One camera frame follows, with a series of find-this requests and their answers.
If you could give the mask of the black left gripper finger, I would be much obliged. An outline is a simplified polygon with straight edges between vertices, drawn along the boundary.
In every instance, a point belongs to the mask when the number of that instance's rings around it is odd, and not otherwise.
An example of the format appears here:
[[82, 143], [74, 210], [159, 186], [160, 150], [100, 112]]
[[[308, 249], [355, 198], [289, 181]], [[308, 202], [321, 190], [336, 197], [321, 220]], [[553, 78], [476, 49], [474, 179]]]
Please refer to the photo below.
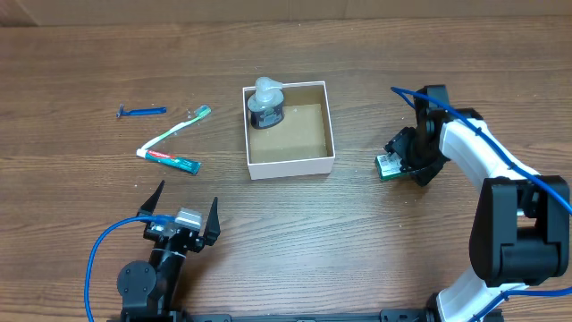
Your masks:
[[213, 246], [220, 234], [221, 227], [218, 216], [218, 198], [214, 197], [203, 233], [204, 244], [207, 246]]
[[137, 216], [153, 216], [156, 205], [160, 199], [165, 181], [161, 181], [156, 191], [140, 206]]

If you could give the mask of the green white soap bar pack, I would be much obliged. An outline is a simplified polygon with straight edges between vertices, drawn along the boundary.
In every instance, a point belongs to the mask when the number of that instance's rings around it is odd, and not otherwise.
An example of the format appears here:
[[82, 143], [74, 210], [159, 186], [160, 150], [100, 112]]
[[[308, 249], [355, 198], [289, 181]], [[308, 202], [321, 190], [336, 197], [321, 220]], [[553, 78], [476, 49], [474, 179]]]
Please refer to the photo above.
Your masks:
[[401, 177], [406, 173], [401, 170], [401, 157], [396, 153], [389, 153], [377, 156], [375, 165], [382, 181], [389, 181], [394, 178]]

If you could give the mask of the green red toothpaste tube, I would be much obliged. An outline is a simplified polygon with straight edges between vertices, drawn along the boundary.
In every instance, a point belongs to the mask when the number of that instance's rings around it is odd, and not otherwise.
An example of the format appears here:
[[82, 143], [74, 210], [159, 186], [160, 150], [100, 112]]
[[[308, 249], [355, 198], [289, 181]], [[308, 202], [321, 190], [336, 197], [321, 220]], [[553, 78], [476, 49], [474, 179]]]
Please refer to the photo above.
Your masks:
[[184, 172], [190, 174], [197, 174], [201, 163], [193, 160], [189, 160], [183, 157], [177, 157], [174, 155], [169, 155], [161, 152], [157, 152], [151, 149], [139, 148], [136, 151], [138, 157], [142, 157], [146, 160], [153, 161], [159, 164], [167, 165], [173, 168], [177, 168]]

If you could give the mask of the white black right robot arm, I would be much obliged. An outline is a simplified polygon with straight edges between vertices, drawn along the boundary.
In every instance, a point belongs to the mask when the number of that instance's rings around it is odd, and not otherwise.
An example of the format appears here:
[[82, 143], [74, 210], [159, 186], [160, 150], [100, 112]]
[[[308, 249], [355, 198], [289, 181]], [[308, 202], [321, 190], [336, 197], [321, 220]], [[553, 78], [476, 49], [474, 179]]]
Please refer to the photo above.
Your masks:
[[426, 186], [452, 161], [479, 200], [469, 238], [469, 268], [423, 309], [384, 309], [382, 321], [502, 321], [499, 306], [514, 296], [556, 298], [570, 288], [542, 290], [568, 269], [570, 188], [558, 175], [523, 164], [491, 134], [472, 108], [450, 104], [443, 85], [393, 92], [414, 109], [375, 160], [383, 181], [410, 177]]

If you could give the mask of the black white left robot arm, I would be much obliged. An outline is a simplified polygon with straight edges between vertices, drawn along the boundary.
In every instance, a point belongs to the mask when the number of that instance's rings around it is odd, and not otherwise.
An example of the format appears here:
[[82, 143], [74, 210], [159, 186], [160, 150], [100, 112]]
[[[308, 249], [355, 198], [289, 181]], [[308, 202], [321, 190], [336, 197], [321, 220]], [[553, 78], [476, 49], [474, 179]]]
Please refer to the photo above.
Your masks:
[[154, 243], [149, 260], [127, 264], [117, 278], [122, 296], [121, 321], [191, 321], [183, 309], [176, 309], [173, 298], [188, 252], [199, 253], [212, 246], [221, 233], [218, 198], [214, 198], [208, 218], [181, 208], [173, 220], [154, 214], [164, 184], [142, 204], [136, 214], [146, 225], [143, 238]]

